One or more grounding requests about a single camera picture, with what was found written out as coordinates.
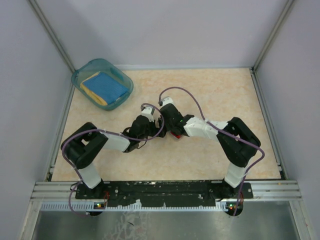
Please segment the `red object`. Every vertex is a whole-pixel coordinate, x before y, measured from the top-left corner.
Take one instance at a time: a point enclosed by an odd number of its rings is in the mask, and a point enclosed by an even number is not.
[[[174,136],[176,139],[180,139],[182,135],[175,135],[172,131],[170,131],[171,135]]]

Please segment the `teal plastic basket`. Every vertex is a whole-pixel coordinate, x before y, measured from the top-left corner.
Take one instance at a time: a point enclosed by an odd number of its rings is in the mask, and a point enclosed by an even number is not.
[[[108,76],[110,76],[112,79],[116,80],[119,84],[123,85],[128,89],[128,91],[120,96],[115,102],[108,104],[108,105],[100,105],[96,101],[94,101],[81,87],[80,84],[92,76],[93,74],[101,72],[105,73]],[[81,67],[80,69],[76,70],[71,77],[72,83],[75,85],[75,87],[83,94],[85,95],[94,105],[97,107],[110,111],[117,107],[119,107],[127,98],[130,96],[134,89],[134,83],[128,77],[125,75],[122,71],[120,71],[118,68],[116,68],[114,65],[112,65],[110,62],[103,58],[97,58],[94,60],[89,61],[86,65]]]

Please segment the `metal frame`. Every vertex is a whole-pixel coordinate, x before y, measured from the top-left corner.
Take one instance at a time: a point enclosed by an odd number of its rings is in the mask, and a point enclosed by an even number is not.
[[[62,57],[65,64],[69,67],[70,71],[73,73],[75,71],[74,65],[67,54],[67,51],[63,48],[63,45],[59,38],[57,37],[54,29],[51,27],[49,21],[44,15],[43,11],[39,7],[36,0],[27,0],[33,9],[35,15],[38,17],[39,21],[43,25],[45,31],[48,33],[52,43],[55,45],[57,51]],[[261,53],[259,54],[254,66],[251,68],[250,73],[253,81],[253,85],[258,97],[258,101],[261,107],[262,115],[265,121],[265,125],[269,134],[269,138],[272,144],[272,148],[275,154],[275,158],[279,167],[279,171],[282,176],[282,179],[275,180],[250,180],[246,181],[251,183],[252,192],[254,195],[253,199],[246,199],[246,201],[287,201],[290,203],[291,211],[293,215],[293,219],[295,221],[298,234],[303,240],[313,240],[316,239],[315,233],[313,231],[312,225],[307,215],[307,211],[302,201],[302,195],[299,190],[298,183],[295,180],[285,180],[287,178],[286,169],[283,163],[283,157],[281,154],[281,150],[279,147],[279,143],[276,137],[276,132],[274,130],[269,111],[267,108],[267,104],[259,83],[259,79],[257,76],[257,70],[260,67],[262,61],[264,60],[268,50],[272,46],[275,38],[277,37],[283,23],[286,18],[290,14],[292,10],[295,0],[288,0],[285,4],[285,7],[277,20],[273,30],[271,31],[269,38],[267,39]],[[59,124],[59,128],[57,130],[57,135],[55,137],[54,145],[50,150],[50,168],[48,171],[48,177],[52,175],[54,170],[54,165],[56,161],[56,157],[58,155],[59,145],[62,139],[64,127],[67,121],[67,116],[69,113],[69,108],[72,102],[72,97],[74,93],[74,87],[70,88],[69,98],[66,101],[64,106],[64,112]],[[74,184],[74,182],[36,182],[34,186],[34,190],[32,192],[30,203],[28,206],[28,211],[24,221],[24,228],[20,234],[21,240],[31,240],[32,235],[35,229],[36,221],[39,215],[39,212],[43,209],[43,206],[50,206],[50,210],[55,210],[55,208],[66,208],[66,203],[68,202],[68,197],[70,194],[70,186]],[[85,203],[90,204],[93,203],[94,200],[79,200],[75,199],[75,193],[71,197],[72,202],[74,203]],[[219,208],[219,210],[223,210],[223,202]],[[214,209],[205,209],[204,211],[214,211]]]

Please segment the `folded cloth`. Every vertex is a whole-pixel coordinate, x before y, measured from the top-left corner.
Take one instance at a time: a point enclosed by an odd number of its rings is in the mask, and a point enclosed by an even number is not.
[[[128,88],[114,80],[104,72],[96,72],[85,79],[80,88],[102,106],[114,103],[118,98],[128,92]]]

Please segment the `white wall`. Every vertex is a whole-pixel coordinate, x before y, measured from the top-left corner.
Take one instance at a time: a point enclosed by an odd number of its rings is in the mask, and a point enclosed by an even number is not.
[[[71,73],[25,0],[0,2],[0,239],[17,238]]]
[[[37,0],[75,68],[251,67],[286,0]]]
[[[258,70],[288,175],[320,238],[320,1],[299,0]]]

